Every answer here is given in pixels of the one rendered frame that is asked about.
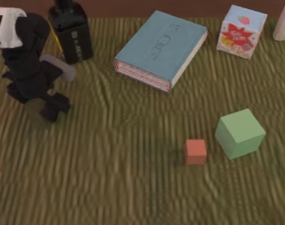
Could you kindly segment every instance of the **juice box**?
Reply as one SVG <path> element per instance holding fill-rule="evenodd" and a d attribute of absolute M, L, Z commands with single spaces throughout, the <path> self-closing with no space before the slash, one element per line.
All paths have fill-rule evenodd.
<path fill-rule="evenodd" d="M 250 59 L 257 46 L 267 15 L 232 5 L 217 42 L 217 50 Z"/>

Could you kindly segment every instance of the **small cube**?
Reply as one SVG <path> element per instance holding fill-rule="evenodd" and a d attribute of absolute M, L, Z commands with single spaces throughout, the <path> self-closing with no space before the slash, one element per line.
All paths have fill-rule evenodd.
<path fill-rule="evenodd" d="M 257 46 L 267 15 L 232 5 L 217 42 L 217 50 L 250 59 Z"/>
<path fill-rule="evenodd" d="M 204 164 L 207 157 L 203 139 L 186 140 L 186 164 Z"/>
<path fill-rule="evenodd" d="M 220 118 L 215 137 L 229 159 L 256 151 L 266 132 L 249 109 Z"/>

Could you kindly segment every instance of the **orange cube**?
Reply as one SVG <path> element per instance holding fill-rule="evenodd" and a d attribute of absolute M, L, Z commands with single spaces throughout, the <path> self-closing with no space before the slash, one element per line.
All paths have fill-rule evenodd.
<path fill-rule="evenodd" d="M 207 157 L 205 140 L 186 140 L 186 164 L 204 164 Z"/>

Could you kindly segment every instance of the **wooden floor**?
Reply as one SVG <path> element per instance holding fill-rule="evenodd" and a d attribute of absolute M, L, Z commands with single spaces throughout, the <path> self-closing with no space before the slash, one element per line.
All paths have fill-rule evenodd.
<path fill-rule="evenodd" d="M 251 60 L 217 51 L 221 20 L 168 95 L 112 60 L 145 19 L 90 21 L 95 56 L 58 80 L 72 109 L 40 127 L 5 93 L 0 54 L 0 225 L 285 225 L 285 41 L 268 20 Z M 59 57 L 50 36 L 45 52 Z M 229 161 L 219 118 L 249 108 L 267 135 Z M 185 166 L 204 138 L 205 165 Z"/>
<path fill-rule="evenodd" d="M 0 0 L 0 6 L 18 7 L 46 15 L 54 0 Z M 148 17 L 155 10 L 180 17 L 224 17 L 231 4 L 270 17 L 279 16 L 285 0 L 78 0 L 89 17 Z"/>

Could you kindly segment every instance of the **blue book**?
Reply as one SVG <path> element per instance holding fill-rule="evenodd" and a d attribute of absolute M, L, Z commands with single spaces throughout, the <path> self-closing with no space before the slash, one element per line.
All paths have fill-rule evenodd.
<path fill-rule="evenodd" d="M 115 56 L 114 69 L 168 93 L 207 33 L 204 26 L 155 11 Z"/>

